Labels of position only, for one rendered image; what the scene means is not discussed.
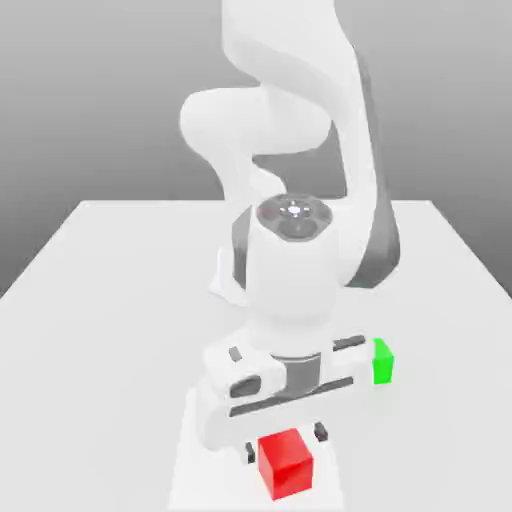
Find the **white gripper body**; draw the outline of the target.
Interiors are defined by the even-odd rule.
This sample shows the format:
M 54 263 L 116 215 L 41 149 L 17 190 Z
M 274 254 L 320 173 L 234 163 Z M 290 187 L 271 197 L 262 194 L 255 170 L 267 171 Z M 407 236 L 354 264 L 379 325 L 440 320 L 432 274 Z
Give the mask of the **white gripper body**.
M 294 400 L 270 397 L 231 405 L 219 398 L 206 379 L 201 379 L 198 438 L 205 448 L 218 451 L 305 423 L 339 419 L 362 396 L 363 387 L 354 378 L 346 377 Z

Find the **small red cube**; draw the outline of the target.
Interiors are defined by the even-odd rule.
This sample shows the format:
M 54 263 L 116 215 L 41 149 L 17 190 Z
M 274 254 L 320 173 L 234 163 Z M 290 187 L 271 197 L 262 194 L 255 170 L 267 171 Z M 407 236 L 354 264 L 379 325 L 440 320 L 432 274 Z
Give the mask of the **small red cube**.
M 273 501 L 312 488 L 314 458 L 296 428 L 260 437 L 257 463 Z

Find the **small green cube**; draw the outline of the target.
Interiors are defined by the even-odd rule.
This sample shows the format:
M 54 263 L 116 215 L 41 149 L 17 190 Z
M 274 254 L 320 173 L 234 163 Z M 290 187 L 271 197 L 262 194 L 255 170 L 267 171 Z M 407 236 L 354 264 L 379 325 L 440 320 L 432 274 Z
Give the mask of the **small green cube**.
M 374 357 L 372 361 L 373 382 L 375 385 L 392 382 L 394 368 L 394 354 L 386 342 L 381 338 L 374 338 Z

